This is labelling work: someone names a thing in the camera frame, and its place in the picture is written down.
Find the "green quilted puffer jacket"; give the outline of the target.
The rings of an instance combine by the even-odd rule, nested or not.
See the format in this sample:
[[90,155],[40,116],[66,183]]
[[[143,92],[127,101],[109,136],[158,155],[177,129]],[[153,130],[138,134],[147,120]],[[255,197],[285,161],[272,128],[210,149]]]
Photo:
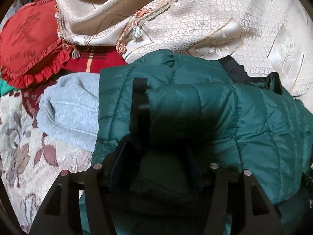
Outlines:
[[130,133],[133,81],[147,80],[149,127],[144,155],[130,154],[137,175],[110,197],[118,234],[201,234],[210,198],[196,164],[250,170],[281,212],[286,234],[301,229],[309,192],[301,186],[312,164],[312,114],[282,87],[279,76],[249,77],[228,56],[206,61],[168,50],[101,70],[99,131],[93,163]]

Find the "light blue fleece garment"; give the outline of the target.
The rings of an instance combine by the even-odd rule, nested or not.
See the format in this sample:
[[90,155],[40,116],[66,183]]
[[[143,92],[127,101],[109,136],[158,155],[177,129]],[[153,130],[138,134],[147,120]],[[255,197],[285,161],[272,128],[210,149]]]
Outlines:
[[99,80],[97,73],[72,73],[47,87],[36,117],[41,131],[93,152],[99,129]]

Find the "red striped blanket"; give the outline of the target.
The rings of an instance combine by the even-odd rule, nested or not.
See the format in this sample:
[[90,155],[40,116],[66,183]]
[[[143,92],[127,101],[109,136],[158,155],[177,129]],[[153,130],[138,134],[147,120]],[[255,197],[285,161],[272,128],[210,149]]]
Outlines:
[[77,46],[78,58],[70,58],[63,69],[70,72],[100,73],[104,68],[126,65],[113,46]]

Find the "floral plush bed blanket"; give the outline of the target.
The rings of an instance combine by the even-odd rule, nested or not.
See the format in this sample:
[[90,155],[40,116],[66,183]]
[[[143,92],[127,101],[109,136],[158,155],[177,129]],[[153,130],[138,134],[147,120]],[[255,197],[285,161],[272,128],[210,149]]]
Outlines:
[[1,179],[23,231],[59,173],[84,171],[91,152],[55,139],[37,126],[40,96],[48,81],[1,97]]

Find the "red heart-shaped ruffled pillow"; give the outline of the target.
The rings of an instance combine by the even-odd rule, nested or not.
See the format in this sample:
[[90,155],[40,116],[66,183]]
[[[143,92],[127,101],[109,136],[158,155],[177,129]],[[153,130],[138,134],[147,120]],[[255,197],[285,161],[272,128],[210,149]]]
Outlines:
[[1,30],[1,78],[25,89],[57,74],[69,61],[73,46],[60,35],[55,0],[21,7]]

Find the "cream embossed satin bedspread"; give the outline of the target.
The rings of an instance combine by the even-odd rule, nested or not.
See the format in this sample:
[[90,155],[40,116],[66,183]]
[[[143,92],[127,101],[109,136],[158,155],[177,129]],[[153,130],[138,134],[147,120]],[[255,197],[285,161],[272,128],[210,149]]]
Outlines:
[[159,49],[205,60],[232,56],[250,76],[277,72],[312,104],[312,20],[299,0],[55,0],[58,34],[112,46],[131,63]]

